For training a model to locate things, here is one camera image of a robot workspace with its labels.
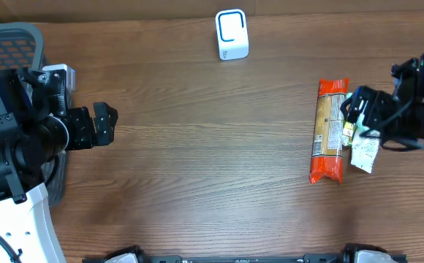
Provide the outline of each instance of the wooden tabletop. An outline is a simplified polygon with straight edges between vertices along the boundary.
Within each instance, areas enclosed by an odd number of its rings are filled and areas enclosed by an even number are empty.
[[[391,93],[391,64],[424,53],[424,12],[249,18],[249,57],[226,62],[213,18],[38,27],[51,62],[77,71],[76,106],[119,112],[112,145],[71,153],[51,210],[68,262],[134,244],[296,256],[347,242],[424,262],[424,152],[308,180],[319,79]]]

